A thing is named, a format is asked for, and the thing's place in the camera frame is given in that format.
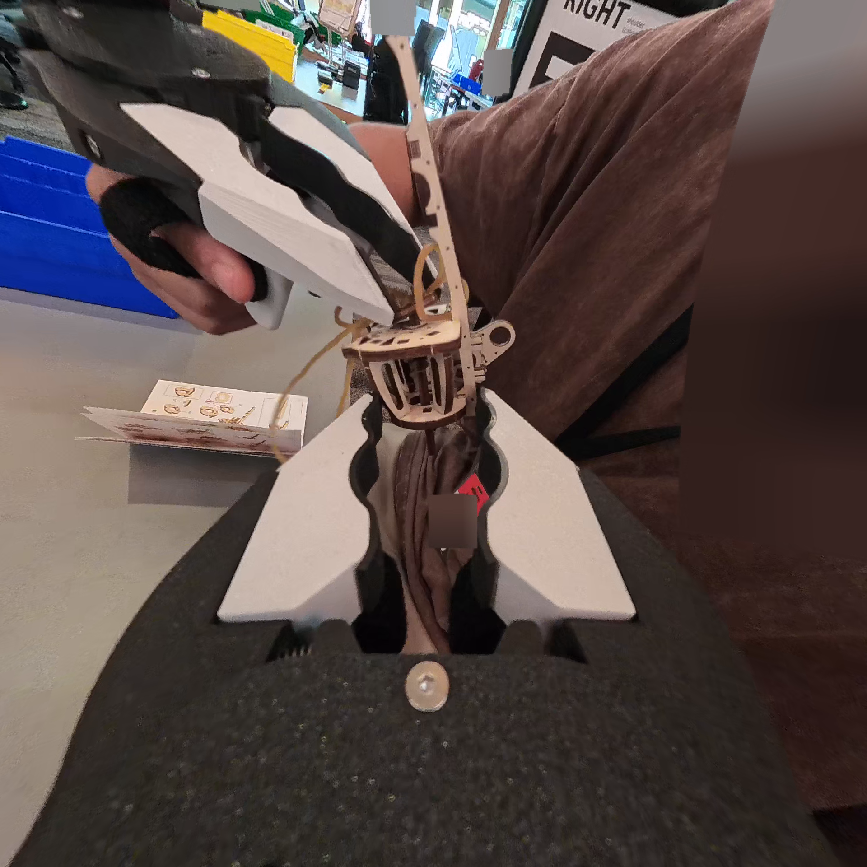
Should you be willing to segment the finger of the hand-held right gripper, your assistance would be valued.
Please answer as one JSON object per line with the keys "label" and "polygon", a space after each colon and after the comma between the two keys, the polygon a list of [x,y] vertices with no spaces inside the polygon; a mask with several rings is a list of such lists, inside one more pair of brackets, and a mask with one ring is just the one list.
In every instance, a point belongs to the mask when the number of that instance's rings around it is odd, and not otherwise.
{"label": "finger of the hand-held right gripper", "polygon": [[328,110],[273,108],[259,123],[266,176],[298,195],[304,210],[346,240],[346,251],[314,255],[337,267],[329,282],[357,307],[408,307],[417,235],[350,129]]}
{"label": "finger of the hand-held right gripper", "polygon": [[266,269],[266,298],[247,304],[258,324],[280,325],[290,284],[350,315],[393,322],[393,309],[349,237],[311,214],[293,190],[266,178],[228,127],[167,104],[122,103],[121,110],[202,179],[205,229]]}

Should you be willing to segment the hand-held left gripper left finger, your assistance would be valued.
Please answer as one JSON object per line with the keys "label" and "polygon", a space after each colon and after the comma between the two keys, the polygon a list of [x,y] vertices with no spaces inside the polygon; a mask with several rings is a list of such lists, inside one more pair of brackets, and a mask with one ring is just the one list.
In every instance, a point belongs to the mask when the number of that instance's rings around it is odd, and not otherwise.
{"label": "hand-held left gripper left finger", "polygon": [[282,465],[222,601],[223,623],[351,623],[362,611],[355,569],[370,518],[350,464],[367,442],[363,396]]}

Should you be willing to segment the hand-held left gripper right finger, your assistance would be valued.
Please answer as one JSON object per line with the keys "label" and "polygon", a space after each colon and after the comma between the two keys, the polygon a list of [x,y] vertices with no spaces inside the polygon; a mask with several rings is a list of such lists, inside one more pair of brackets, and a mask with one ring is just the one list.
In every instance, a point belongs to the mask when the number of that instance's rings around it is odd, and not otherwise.
{"label": "hand-held left gripper right finger", "polygon": [[494,612],[505,624],[631,620],[634,603],[577,466],[493,391],[480,396],[504,465],[486,513]]}

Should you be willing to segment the yellow rubber band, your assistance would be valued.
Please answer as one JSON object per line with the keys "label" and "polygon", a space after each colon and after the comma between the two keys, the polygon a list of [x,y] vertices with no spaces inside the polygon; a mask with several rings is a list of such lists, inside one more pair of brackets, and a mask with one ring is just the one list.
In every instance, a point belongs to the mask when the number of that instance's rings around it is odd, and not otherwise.
{"label": "yellow rubber band", "polygon": [[[432,243],[432,244],[428,244],[428,246],[431,246],[432,249],[439,254],[439,245],[438,244]],[[466,282],[466,279],[464,279],[462,276],[461,276],[461,287],[462,287],[462,290],[464,293],[464,300],[465,300],[465,302],[469,303],[470,289],[469,289],[468,283]],[[344,322],[343,320],[341,320],[340,316],[341,316],[341,308],[339,308],[339,307],[335,308],[335,312],[334,312],[335,323],[338,327],[341,328],[341,331],[339,331],[338,334],[329,343],[327,343],[325,346],[323,346],[319,350],[319,352],[317,352],[313,356],[311,356],[311,358],[309,359],[309,362],[304,365],[302,370],[299,371],[298,375],[295,376],[293,378],[293,380],[289,383],[289,385],[286,389],[286,392],[284,394],[284,397],[286,397],[288,394],[293,392],[293,389],[295,388],[295,386],[298,385],[298,383],[306,376],[306,374],[309,373],[309,371],[313,368],[313,366],[323,356],[325,356],[327,353],[331,352],[331,350],[333,350],[334,348],[340,347],[344,340],[348,340],[350,337],[353,339],[356,339],[359,336],[363,336],[366,333],[368,333],[372,328],[379,327],[372,320],[366,319],[364,317],[355,317],[354,321],[352,321],[352,322]],[[354,366],[355,366],[355,361],[353,361],[352,359],[349,359],[346,362],[343,390],[341,393],[340,402],[338,403],[338,406],[337,406],[335,419],[339,418],[342,415],[342,413],[346,410],[346,408],[350,405],[350,391],[351,391],[351,382],[352,382],[352,375],[353,375]],[[284,464],[285,462],[287,462],[289,460],[289,454],[281,452],[277,448],[277,446],[272,445],[271,450],[274,454],[274,457],[276,458],[276,460],[278,461],[278,463],[280,465]]]}

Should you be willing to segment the person's right hand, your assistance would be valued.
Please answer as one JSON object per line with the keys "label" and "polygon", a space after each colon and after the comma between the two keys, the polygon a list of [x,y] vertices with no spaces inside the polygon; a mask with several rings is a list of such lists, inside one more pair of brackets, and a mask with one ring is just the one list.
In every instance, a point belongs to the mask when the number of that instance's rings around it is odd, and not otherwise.
{"label": "person's right hand", "polygon": [[154,229],[195,269],[199,277],[180,276],[149,266],[122,239],[111,243],[136,279],[199,331],[222,336],[256,326],[246,308],[256,293],[256,276],[245,258],[193,224],[181,211],[179,222]]}

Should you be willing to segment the yellow plastic bin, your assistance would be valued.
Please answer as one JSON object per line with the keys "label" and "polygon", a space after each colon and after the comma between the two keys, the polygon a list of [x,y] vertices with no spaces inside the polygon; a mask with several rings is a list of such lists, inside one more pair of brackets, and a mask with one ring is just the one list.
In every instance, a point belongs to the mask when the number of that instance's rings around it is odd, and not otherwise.
{"label": "yellow plastic bin", "polygon": [[228,38],[263,60],[270,71],[289,84],[295,83],[297,49],[295,43],[272,30],[249,23],[228,12],[204,11],[202,26]]}

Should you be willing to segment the grey brown cloth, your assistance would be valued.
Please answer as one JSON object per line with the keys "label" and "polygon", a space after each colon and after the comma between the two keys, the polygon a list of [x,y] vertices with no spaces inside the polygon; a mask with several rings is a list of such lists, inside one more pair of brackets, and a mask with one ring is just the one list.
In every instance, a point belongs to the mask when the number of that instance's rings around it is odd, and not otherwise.
{"label": "grey brown cloth", "polygon": [[440,655],[451,652],[452,589],[471,550],[428,545],[428,499],[458,493],[476,469],[478,449],[474,428],[460,423],[435,430],[432,452],[421,431],[408,433],[396,452],[396,556],[420,627]]}

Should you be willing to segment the illustrated instruction booklet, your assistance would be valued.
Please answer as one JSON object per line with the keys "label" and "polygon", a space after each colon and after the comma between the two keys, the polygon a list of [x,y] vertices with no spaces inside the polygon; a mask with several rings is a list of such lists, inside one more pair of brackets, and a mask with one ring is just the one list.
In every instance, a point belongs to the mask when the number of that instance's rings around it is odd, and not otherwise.
{"label": "illustrated instruction booklet", "polygon": [[308,399],[158,380],[138,412],[85,407],[102,439],[157,447],[290,457],[304,442]]}

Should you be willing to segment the blue plastic bin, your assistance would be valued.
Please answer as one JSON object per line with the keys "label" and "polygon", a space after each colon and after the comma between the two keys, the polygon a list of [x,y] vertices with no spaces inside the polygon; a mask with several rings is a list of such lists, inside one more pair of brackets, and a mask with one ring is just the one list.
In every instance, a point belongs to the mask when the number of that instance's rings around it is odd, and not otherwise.
{"label": "blue plastic bin", "polygon": [[8,136],[1,144],[1,284],[176,319],[114,249],[78,154]]}

